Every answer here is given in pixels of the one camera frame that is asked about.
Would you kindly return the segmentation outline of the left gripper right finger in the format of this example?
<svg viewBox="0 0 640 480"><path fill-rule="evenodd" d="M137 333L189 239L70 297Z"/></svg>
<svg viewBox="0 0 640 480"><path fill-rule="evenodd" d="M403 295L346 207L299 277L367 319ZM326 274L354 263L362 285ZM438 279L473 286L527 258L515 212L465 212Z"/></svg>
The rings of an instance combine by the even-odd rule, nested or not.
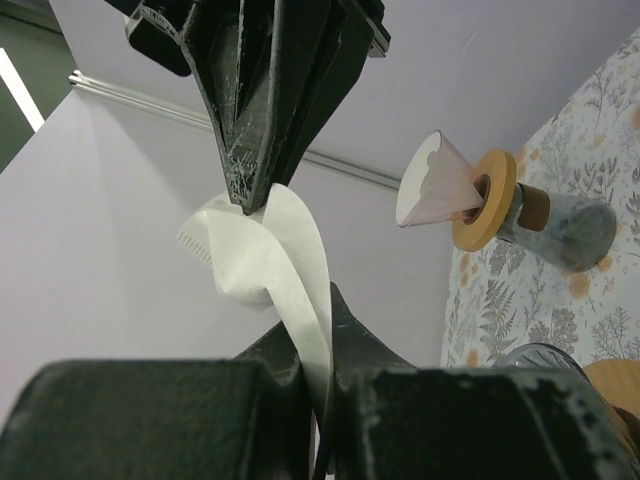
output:
<svg viewBox="0 0 640 480"><path fill-rule="evenodd" d="M560 369L411 365L331 292L339 479L631 479L602 397Z"/></svg>

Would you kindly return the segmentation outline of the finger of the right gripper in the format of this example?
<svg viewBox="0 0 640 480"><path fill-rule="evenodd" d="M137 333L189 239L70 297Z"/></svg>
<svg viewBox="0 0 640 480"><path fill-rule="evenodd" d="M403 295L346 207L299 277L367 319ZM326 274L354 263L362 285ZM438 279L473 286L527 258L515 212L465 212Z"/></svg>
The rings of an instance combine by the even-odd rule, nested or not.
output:
<svg viewBox="0 0 640 480"><path fill-rule="evenodd" d="M288 184L300 159L357 82L376 38L388 50L381 1L277 1L269 66L269 181Z"/></svg>
<svg viewBox="0 0 640 480"><path fill-rule="evenodd" d="M268 70L273 35L271 1L179 1L181 76L193 75L212 124L229 195L245 214L254 199L262 133L247 133L252 96Z"/></svg>

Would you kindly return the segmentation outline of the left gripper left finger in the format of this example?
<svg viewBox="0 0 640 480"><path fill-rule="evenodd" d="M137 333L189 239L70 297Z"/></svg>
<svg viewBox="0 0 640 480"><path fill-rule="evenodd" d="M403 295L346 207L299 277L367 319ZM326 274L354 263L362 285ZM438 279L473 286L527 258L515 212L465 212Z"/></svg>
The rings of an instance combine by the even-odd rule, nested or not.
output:
<svg viewBox="0 0 640 480"><path fill-rule="evenodd" d="M43 367L1 433L5 479L306 479L310 399L276 325L227 360Z"/></svg>

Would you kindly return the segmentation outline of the grey ribbed glass dripper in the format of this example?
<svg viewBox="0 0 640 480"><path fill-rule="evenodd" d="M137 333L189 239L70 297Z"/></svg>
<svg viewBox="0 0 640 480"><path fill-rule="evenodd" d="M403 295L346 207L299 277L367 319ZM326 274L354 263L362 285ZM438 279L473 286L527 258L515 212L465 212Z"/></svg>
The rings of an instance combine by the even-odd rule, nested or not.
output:
<svg viewBox="0 0 640 480"><path fill-rule="evenodd" d="M546 343L519 346L497 360L494 367L569 370L590 382L581 366L568 353Z"/></svg>

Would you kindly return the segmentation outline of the wooden ring dripper holder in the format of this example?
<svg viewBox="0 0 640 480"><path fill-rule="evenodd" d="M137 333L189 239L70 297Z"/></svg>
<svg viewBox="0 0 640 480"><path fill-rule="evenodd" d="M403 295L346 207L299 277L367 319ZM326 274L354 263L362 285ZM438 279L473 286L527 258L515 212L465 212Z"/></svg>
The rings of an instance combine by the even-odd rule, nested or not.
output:
<svg viewBox="0 0 640 480"><path fill-rule="evenodd" d="M506 219L516 188L516 162L511 153L495 149L484 155L476 171L487 180L484 203L473 222L452 223L455 247L471 253L485 247Z"/></svg>

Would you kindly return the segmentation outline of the grey glass carafe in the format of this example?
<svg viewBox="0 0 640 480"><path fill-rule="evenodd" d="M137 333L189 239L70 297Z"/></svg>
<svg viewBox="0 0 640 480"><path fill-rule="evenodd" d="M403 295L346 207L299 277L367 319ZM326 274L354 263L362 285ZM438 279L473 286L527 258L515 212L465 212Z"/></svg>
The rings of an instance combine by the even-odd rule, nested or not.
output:
<svg viewBox="0 0 640 480"><path fill-rule="evenodd" d="M591 269L608 254L616 227L615 212L602 200L518 183L496 237L576 273Z"/></svg>

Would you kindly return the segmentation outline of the white paper coffee filter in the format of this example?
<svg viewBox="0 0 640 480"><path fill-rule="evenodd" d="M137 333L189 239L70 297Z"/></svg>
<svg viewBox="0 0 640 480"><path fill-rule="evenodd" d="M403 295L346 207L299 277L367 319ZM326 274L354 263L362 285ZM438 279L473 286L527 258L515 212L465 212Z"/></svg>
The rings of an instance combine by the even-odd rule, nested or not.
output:
<svg viewBox="0 0 640 480"><path fill-rule="evenodd" d="M407 227L412 218L412 210L421 200L421 188L426 178L429 166L428 157L438 152L441 145L441 132L431 133L418 148L411 159L401 179L396 201L396 223L400 227Z"/></svg>

